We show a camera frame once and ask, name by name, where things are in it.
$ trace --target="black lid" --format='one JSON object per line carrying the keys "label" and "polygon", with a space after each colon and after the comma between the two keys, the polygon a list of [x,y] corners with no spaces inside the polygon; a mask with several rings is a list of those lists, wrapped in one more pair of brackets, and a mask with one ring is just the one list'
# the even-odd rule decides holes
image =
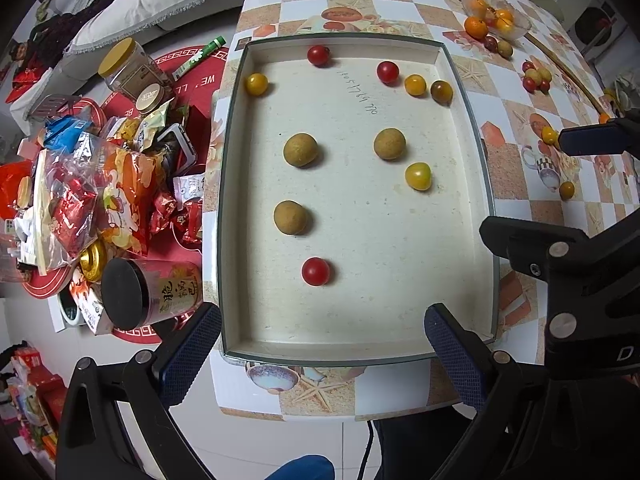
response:
{"label": "black lid", "polygon": [[102,304],[116,328],[133,330],[146,319],[149,291],[140,268],[131,260],[114,258],[104,267]]}

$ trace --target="plastic jar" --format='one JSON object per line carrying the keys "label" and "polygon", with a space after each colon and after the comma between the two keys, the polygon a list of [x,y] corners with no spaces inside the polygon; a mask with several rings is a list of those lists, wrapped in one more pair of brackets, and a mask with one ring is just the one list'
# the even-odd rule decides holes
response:
{"label": "plastic jar", "polygon": [[133,330],[202,303],[202,274],[191,262],[114,258],[102,273],[102,304],[116,328]]}
{"label": "plastic jar", "polygon": [[146,87],[136,100],[136,110],[144,117],[156,110],[160,105],[174,97],[174,92],[169,88],[153,83]]}
{"label": "plastic jar", "polygon": [[160,70],[133,38],[125,38],[109,51],[100,63],[98,74],[111,90],[133,103],[153,83],[168,90],[172,84],[171,76]]}

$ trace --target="dark cloth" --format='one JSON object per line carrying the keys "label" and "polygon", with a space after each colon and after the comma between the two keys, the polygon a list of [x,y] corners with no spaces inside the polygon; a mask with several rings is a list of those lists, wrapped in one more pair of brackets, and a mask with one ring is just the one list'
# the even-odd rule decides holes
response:
{"label": "dark cloth", "polygon": [[431,478],[470,423],[451,406],[374,420],[382,452],[375,480]]}
{"label": "dark cloth", "polygon": [[14,73],[13,89],[6,102],[14,102],[37,83],[47,69],[55,67],[62,59],[66,46],[84,24],[109,7],[113,1],[94,0],[77,14],[54,16],[33,27],[27,42],[27,52]]}

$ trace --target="patterned tablecloth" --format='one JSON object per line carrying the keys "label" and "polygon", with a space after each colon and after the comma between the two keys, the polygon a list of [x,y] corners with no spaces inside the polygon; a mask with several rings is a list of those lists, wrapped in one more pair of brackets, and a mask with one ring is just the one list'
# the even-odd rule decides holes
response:
{"label": "patterned tablecloth", "polygon": [[[596,96],[602,92],[587,63],[548,12],[528,0],[507,0],[530,17],[532,34],[577,74]],[[458,0],[245,0],[216,106],[204,203],[206,300],[217,300],[216,203],[223,132],[244,45],[258,38],[307,32],[367,31],[442,41],[471,101],[488,157],[498,215],[564,224],[593,236],[638,208],[628,156],[572,158],[543,144],[545,125],[556,130],[598,122],[582,92],[533,44],[514,43],[511,60],[487,51],[464,32]],[[551,70],[548,95],[522,87],[524,60]],[[606,101],[600,97],[605,108]],[[571,180],[575,195],[562,202],[554,183]],[[500,266],[495,349],[520,362],[541,363],[546,284]],[[273,420],[337,416],[353,420],[404,415],[450,404],[456,394],[436,359],[361,368],[301,368],[245,363],[210,356],[216,399],[223,412]]]}

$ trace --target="dark cherry tomato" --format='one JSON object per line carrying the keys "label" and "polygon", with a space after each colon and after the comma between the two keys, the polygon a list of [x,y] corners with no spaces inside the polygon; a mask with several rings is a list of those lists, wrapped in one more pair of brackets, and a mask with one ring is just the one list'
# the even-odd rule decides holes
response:
{"label": "dark cherry tomato", "polygon": [[489,52],[498,52],[498,40],[493,36],[487,36],[484,38],[484,47]]}
{"label": "dark cherry tomato", "polygon": [[536,82],[530,77],[522,79],[522,86],[524,86],[524,89],[530,94],[533,94],[533,92],[536,91]]}
{"label": "dark cherry tomato", "polygon": [[309,285],[320,286],[329,281],[331,269],[322,258],[314,256],[302,265],[302,279]]}
{"label": "dark cherry tomato", "polygon": [[309,63],[315,66],[322,66],[329,61],[331,51],[324,45],[314,45],[306,52]]}
{"label": "dark cherry tomato", "polygon": [[380,81],[385,85],[388,85],[398,79],[400,69],[398,68],[398,65],[391,61],[383,61],[378,65],[376,73],[378,74],[378,79],[380,79]]}

